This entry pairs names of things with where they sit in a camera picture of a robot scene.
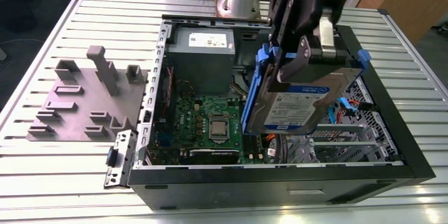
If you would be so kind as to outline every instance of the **white label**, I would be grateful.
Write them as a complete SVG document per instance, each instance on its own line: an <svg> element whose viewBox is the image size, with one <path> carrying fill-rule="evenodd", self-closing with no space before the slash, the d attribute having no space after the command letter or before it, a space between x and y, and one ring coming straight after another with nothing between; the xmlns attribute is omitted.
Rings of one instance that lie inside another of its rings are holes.
<svg viewBox="0 0 448 224"><path fill-rule="evenodd" d="M275 149L268 149L268 156L275 157Z"/></svg>
<svg viewBox="0 0 448 224"><path fill-rule="evenodd" d="M221 47L227 48L225 34L189 34L188 45L191 47Z"/></svg>
<svg viewBox="0 0 448 224"><path fill-rule="evenodd" d="M277 125L277 130L284 130L288 126L303 126L316 110L313 103L325 95L277 93L264 124Z"/></svg>

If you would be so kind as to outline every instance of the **wire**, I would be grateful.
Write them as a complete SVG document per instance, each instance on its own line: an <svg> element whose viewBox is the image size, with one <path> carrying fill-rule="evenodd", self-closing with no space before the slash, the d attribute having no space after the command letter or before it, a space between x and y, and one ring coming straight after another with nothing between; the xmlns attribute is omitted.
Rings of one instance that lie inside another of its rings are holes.
<svg viewBox="0 0 448 224"><path fill-rule="evenodd" d="M163 116L165 115L165 110L167 110L168 102L169 102L169 98L171 98L171 87L172 87L172 79L173 79L173 76L172 76L172 74L171 74L169 67L167 67L167 72L168 72L168 75L169 75L169 86L168 86L168 91L167 91L165 104L164 104L164 106L163 106L161 114L160 114L160 117L159 117L159 120L156 121L156 123L160 122Z"/></svg>
<svg viewBox="0 0 448 224"><path fill-rule="evenodd" d="M40 42L40 43L44 43L41 40L39 39L12 39L12 40L8 40L5 42L1 42L0 45L4 45L4 44L8 44L11 42L15 42L15 41L35 41L35 42Z"/></svg>
<svg viewBox="0 0 448 224"><path fill-rule="evenodd" d="M275 150L275 157L273 163L277 164L287 164L288 163L288 140L284 134L275 134L275 141L276 141L276 150Z"/></svg>
<svg viewBox="0 0 448 224"><path fill-rule="evenodd" d="M152 165L152 163L151 163L151 153L149 153L149 150L148 150L148 149L145 149L145 150L147 150L145 161L147 161L148 165Z"/></svg>
<svg viewBox="0 0 448 224"><path fill-rule="evenodd" d="M244 69L244 71L241 72L241 78L243 78L244 84L247 85L247 88L249 88L251 84L245 77L247 77L247 69Z"/></svg>
<svg viewBox="0 0 448 224"><path fill-rule="evenodd" d="M353 103L353 104L356 104L356 105L359 105L360 103L359 103L359 101L356 101L356 100L348 100L348 102L349 103ZM343 108L340 108L339 109L339 111L337 111L337 115L336 115L336 123L343 123Z"/></svg>
<svg viewBox="0 0 448 224"><path fill-rule="evenodd" d="M331 123L336 123L336 119L335 119L335 107L333 106L328 107L328 117L329 117L329 122Z"/></svg>
<svg viewBox="0 0 448 224"><path fill-rule="evenodd" d="M271 141L272 139L275 139L275 134L271 133L267 137L265 137L267 141Z"/></svg>
<svg viewBox="0 0 448 224"><path fill-rule="evenodd" d="M245 96L248 93L247 91L241 88L241 86L239 84L236 84L236 82L231 81L229 83L231 88L241 95Z"/></svg>
<svg viewBox="0 0 448 224"><path fill-rule="evenodd" d="M193 89L193 86L191 85L191 82L189 82L189 81L185 81L185 80L177 80L177 83L179 83L179 82L184 82L184 83L188 84L189 89L191 89L191 92L187 92L187 94L189 94L189 93L195 94L195 89Z"/></svg>
<svg viewBox="0 0 448 224"><path fill-rule="evenodd" d="M339 109L337 116L336 116L336 123L343 122L343 108Z"/></svg>

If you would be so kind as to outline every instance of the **red cable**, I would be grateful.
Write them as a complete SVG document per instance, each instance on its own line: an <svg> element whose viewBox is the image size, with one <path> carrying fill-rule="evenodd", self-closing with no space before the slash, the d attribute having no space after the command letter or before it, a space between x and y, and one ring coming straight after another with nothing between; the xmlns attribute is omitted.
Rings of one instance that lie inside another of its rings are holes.
<svg viewBox="0 0 448 224"><path fill-rule="evenodd" d="M168 75L169 75L169 86L168 86L168 92L167 92L167 98L165 98L165 105L163 107L163 111L161 111L161 114L160 114L160 117L159 117L159 120L156 121L156 123L160 122L160 119L165 115L167 105L168 105L168 101L169 101L169 97L171 97L172 75L171 75L171 70L169 70L168 67L167 67L167 71L168 71Z"/></svg>
<svg viewBox="0 0 448 224"><path fill-rule="evenodd" d="M341 123L343 121L343 109L339 110L336 115L336 123Z"/></svg>

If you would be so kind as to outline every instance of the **power supply label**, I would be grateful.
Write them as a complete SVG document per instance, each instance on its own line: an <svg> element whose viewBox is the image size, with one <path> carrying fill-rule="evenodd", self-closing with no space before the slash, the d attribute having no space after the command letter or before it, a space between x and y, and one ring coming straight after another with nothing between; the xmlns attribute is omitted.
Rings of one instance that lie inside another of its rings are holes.
<svg viewBox="0 0 448 224"><path fill-rule="evenodd" d="M227 36L225 34L192 33L188 38L188 46L227 48Z"/></svg>
<svg viewBox="0 0 448 224"><path fill-rule="evenodd" d="M272 130L300 128L316 110L313 103L327 96L329 88L291 86L287 91L277 93L264 121L264 126Z"/></svg>

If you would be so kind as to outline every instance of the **slotted metal table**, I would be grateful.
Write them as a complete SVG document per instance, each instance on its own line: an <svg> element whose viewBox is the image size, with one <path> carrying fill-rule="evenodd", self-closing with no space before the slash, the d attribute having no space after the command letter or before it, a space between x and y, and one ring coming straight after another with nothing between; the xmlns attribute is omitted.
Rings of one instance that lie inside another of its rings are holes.
<svg viewBox="0 0 448 224"><path fill-rule="evenodd" d="M72 0L0 114L0 220L97 223L448 222L447 90L388 15L345 9L349 25L437 178L353 205L152 211L131 190L104 190L111 143L29 142L61 59L93 67L89 45L117 69L153 66L161 14L215 16L215 0ZM268 3L261 3L261 15Z"/></svg>

